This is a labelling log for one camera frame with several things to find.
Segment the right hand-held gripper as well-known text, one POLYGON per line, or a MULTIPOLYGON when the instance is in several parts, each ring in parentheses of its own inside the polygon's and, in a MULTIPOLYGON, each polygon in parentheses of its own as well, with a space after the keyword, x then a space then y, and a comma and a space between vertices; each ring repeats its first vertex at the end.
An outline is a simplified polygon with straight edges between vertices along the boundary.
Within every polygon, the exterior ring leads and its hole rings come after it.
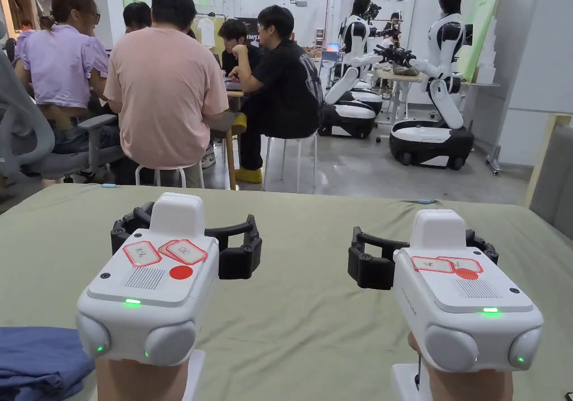
POLYGON ((495 247, 449 209, 415 214, 410 243, 353 228, 348 274, 363 289, 390 290, 420 349, 392 366, 398 400, 432 400, 429 368, 444 372, 527 371, 544 319, 498 266, 495 247), (377 257, 366 245, 380 248, 377 257))

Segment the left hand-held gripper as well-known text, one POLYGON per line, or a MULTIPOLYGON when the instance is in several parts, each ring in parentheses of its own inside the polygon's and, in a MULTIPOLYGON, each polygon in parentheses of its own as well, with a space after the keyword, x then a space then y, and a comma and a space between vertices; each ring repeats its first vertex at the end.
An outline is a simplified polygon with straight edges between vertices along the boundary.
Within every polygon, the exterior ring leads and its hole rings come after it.
POLYGON ((187 366, 183 400, 194 400, 205 353, 195 348, 213 288, 250 279, 261 262, 254 215, 205 230, 200 197, 163 193, 111 229, 113 256, 82 291, 76 328, 93 359, 187 366), (238 247, 229 238, 243 236, 238 247))

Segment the person's right hand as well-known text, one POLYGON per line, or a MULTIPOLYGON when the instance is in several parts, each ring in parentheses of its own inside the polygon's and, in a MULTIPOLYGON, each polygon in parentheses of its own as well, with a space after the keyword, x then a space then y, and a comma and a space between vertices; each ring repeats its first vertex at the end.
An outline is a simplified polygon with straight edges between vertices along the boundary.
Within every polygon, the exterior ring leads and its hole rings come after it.
POLYGON ((421 356, 417 340, 410 332, 408 345, 419 354, 425 371, 419 377, 420 387, 432 400, 513 400, 514 377, 511 372, 481 370, 479 372, 444 372, 431 367, 421 356))

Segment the person's left hand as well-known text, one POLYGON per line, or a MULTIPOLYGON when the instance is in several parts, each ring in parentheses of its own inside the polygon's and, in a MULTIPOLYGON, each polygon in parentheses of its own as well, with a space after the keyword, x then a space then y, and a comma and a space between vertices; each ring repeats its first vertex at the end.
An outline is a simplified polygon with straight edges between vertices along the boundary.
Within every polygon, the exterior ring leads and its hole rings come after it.
POLYGON ((182 400, 188 362, 160 367, 137 361, 96 360, 98 400, 182 400))

